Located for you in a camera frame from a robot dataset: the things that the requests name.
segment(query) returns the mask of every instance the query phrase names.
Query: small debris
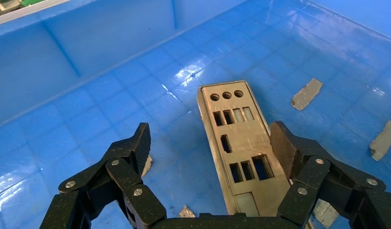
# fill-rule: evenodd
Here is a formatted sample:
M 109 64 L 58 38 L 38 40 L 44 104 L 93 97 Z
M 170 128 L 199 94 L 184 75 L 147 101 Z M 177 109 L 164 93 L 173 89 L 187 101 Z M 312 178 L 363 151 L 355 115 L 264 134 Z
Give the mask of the small debris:
M 142 177 L 148 172 L 148 170 L 152 166 L 152 163 L 153 159 L 149 155 L 148 159 L 146 160 L 145 167 L 143 168 Z
M 313 78 L 292 98 L 291 105 L 299 111 L 303 110 L 319 93 L 319 90 L 322 85 L 322 82 Z
M 391 121 L 388 121 L 384 130 L 371 142 L 370 149 L 372 158 L 381 160 L 386 155 L 391 146 Z
M 188 209 L 186 205 L 184 205 L 183 210 L 181 210 L 181 212 L 179 213 L 179 218 L 194 218 L 194 217 L 195 217 L 194 213 L 190 209 Z
M 313 215 L 327 229 L 332 226 L 338 217 L 337 211 L 329 203 L 321 199 L 317 200 L 313 209 Z

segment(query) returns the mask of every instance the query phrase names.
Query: gray foam piece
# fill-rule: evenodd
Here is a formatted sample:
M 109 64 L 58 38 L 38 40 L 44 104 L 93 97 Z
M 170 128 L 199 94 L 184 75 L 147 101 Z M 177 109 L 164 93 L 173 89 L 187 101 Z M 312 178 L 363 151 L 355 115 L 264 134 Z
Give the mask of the gray foam piece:
M 153 159 L 148 156 L 148 159 L 146 160 L 145 167 L 143 168 L 142 177 L 149 171 L 150 167 L 152 166 Z
M 291 105 L 299 111 L 303 110 L 319 93 L 322 85 L 322 82 L 312 78 L 312 80 L 292 98 Z
M 318 199 L 313 209 L 315 218 L 325 227 L 330 228 L 338 217 L 337 211 L 326 201 Z
M 184 208 L 179 213 L 179 218 L 194 218 L 194 217 L 195 217 L 194 213 L 187 206 L 184 205 Z
M 386 155 L 391 146 L 391 121 L 388 121 L 384 130 L 371 142 L 370 149 L 372 158 L 376 161 L 381 160 Z

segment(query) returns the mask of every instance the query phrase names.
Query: rectangular cutout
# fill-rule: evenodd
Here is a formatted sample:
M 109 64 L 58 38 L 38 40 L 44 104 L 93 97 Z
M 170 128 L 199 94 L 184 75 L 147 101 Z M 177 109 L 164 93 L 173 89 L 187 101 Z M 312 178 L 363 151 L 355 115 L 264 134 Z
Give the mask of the rectangular cutout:
M 231 153 L 232 152 L 232 148 L 231 148 L 231 145 L 229 143 L 229 138 L 228 138 L 227 135 L 222 135 L 221 136 L 221 143 L 222 143 L 222 148 L 223 148 L 223 150 L 226 153 Z
M 214 112 L 213 117 L 215 118 L 215 122 L 217 126 L 224 125 L 222 120 L 222 115 L 220 111 Z
M 246 117 L 246 121 L 253 121 L 254 117 L 250 107 L 243 107 L 244 116 Z
M 242 112 L 240 111 L 239 108 L 233 109 L 234 117 L 236 118 L 237 123 L 242 123 L 244 122 Z
M 240 165 L 242 165 L 244 178 L 246 178 L 246 180 L 253 180 L 254 174 L 253 174 L 252 168 L 250 167 L 250 162 L 243 161 L 240 163 Z
M 237 163 L 230 164 L 229 167 L 231 168 L 233 181 L 235 183 L 239 183 L 243 181 L 242 174 L 240 173 L 239 165 Z
M 246 213 L 247 217 L 259 217 L 253 193 L 247 192 L 235 196 L 239 212 Z
M 223 116 L 225 116 L 226 124 L 233 124 L 233 117 L 232 117 L 232 112 L 230 110 L 224 110 L 223 111 Z
M 254 168 L 260 180 L 266 180 L 274 177 L 267 155 L 252 157 Z

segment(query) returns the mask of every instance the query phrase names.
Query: black plastic part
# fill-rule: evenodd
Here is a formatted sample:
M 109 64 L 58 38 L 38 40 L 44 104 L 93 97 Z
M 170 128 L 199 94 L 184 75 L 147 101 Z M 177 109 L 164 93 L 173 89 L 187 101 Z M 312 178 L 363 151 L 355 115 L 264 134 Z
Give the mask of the black plastic part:
M 89 229 L 104 206 L 117 201 L 135 229 L 301 229 L 320 198 L 349 219 L 351 228 L 391 229 L 391 193 L 384 192 L 381 180 L 335 160 L 316 141 L 294 136 L 282 122 L 273 123 L 271 144 L 294 182 L 278 217 L 201 213 L 199 218 L 166 219 L 166 209 L 140 177 L 150 151 L 149 126 L 140 124 L 131 138 L 111 144 L 98 163 L 60 184 L 61 194 L 53 198 L 40 228 Z M 378 184 L 371 185 L 369 178 Z M 69 181 L 75 185 L 66 187 Z

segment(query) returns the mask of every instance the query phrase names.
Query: gray scrap piece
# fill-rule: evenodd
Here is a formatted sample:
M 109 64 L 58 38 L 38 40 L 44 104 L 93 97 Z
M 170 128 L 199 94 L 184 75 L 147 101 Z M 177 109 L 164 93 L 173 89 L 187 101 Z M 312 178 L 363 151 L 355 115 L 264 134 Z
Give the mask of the gray scrap piece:
M 299 111 L 303 110 L 319 93 L 322 85 L 322 82 L 312 78 L 312 80 L 292 98 L 291 105 Z
M 145 167 L 143 168 L 142 177 L 149 171 L 150 167 L 152 166 L 153 159 L 148 156 L 148 159 L 146 160 Z
M 371 142 L 370 149 L 372 158 L 376 161 L 381 160 L 388 152 L 391 146 L 391 121 L 388 121 L 384 130 Z
M 313 209 L 313 215 L 327 229 L 332 226 L 338 217 L 337 211 L 329 203 L 321 199 L 317 200 Z
M 184 205 L 184 208 L 179 213 L 179 218 L 194 218 L 194 217 L 195 217 L 194 213 L 190 209 L 188 209 L 186 205 Z

